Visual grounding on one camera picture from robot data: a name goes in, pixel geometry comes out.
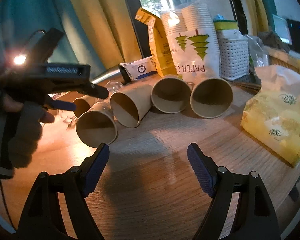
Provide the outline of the left hand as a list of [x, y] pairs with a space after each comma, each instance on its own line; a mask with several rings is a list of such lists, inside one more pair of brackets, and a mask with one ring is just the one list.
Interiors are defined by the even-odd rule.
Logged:
[[42, 123], [55, 118], [32, 102], [21, 103], [0, 92], [0, 179], [9, 179], [15, 168], [26, 168], [42, 137]]

